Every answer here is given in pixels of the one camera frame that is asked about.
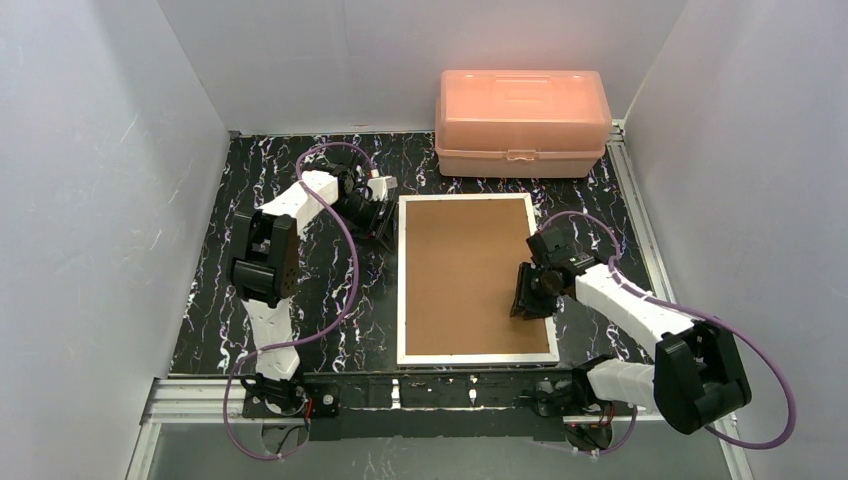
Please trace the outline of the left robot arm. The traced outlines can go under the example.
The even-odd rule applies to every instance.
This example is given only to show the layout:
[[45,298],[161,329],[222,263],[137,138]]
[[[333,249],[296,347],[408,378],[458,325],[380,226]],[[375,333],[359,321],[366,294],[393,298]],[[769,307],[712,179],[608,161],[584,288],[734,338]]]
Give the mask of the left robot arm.
[[227,274],[246,308],[257,374],[288,381],[300,365],[290,318],[300,268],[300,236],[322,213],[337,223],[351,252],[350,293],[359,286],[359,238],[387,241],[397,187],[394,176],[330,164],[298,170],[296,182],[251,213],[237,214]]

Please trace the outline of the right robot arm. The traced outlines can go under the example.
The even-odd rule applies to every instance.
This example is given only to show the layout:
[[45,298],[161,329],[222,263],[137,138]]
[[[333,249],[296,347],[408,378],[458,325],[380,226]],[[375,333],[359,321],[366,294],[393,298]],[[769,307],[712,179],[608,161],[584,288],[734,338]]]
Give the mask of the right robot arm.
[[511,315],[535,320],[552,315],[560,299],[600,313],[644,349],[651,363],[601,356],[575,367],[563,386],[568,405],[621,402],[658,412],[691,434],[748,405],[752,391],[733,335],[658,305],[595,255],[567,245],[557,227],[527,239],[531,259],[519,266]]

